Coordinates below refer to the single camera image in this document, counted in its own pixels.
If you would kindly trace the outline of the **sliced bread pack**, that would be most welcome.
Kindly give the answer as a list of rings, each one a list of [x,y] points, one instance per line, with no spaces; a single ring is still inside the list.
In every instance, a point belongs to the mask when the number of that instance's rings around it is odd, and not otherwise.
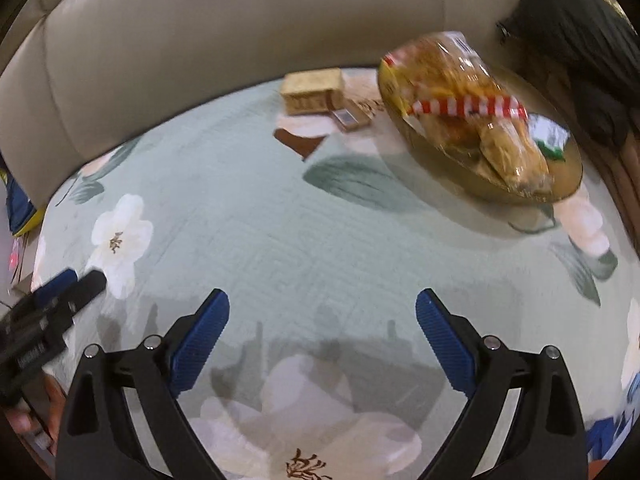
[[[345,107],[345,81],[340,68],[288,73],[282,80],[280,96],[286,114],[323,114]]]

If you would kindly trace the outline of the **bread bag with red stripes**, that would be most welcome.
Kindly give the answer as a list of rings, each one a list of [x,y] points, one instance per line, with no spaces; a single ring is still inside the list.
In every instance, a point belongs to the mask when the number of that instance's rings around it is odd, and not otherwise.
[[[462,32],[434,32],[386,53],[396,103],[431,142],[480,155],[480,168],[527,194],[548,193],[548,162],[529,135],[526,107],[498,83]]]

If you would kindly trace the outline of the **beige leather sofa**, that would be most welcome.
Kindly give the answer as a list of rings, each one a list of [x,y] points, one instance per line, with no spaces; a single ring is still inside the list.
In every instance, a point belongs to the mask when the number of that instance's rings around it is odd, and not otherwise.
[[[458,30],[508,59],[518,0],[27,0],[1,45],[1,154],[46,204],[70,174],[195,105]]]

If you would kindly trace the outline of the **floral quilted green sofa cover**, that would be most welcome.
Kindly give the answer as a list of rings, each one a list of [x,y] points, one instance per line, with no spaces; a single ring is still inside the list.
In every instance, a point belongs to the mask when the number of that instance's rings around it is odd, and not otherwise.
[[[414,302],[510,348],[563,353],[594,455],[639,416],[639,260],[591,166],[562,203],[488,204],[406,151],[388,117],[341,133],[283,117],[268,82],[191,110],[82,167],[44,219],[34,281],[100,269],[107,290],[49,367],[136,346],[215,288],[230,318],[180,396],[233,479],[413,479],[460,414]]]

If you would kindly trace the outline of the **green white snack packet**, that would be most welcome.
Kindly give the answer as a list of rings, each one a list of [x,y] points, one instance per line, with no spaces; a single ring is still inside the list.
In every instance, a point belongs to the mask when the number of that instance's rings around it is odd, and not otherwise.
[[[565,160],[565,147],[570,133],[541,114],[528,116],[528,131],[541,153],[549,160]]]

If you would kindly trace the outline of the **small brown snack bar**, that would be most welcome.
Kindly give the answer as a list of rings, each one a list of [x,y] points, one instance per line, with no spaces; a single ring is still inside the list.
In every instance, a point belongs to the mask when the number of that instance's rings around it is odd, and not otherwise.
[[[332,110],[331,117],[343,132],[353,132],[371,125],[371,118],[353,100],[346,100],[339,110]]]

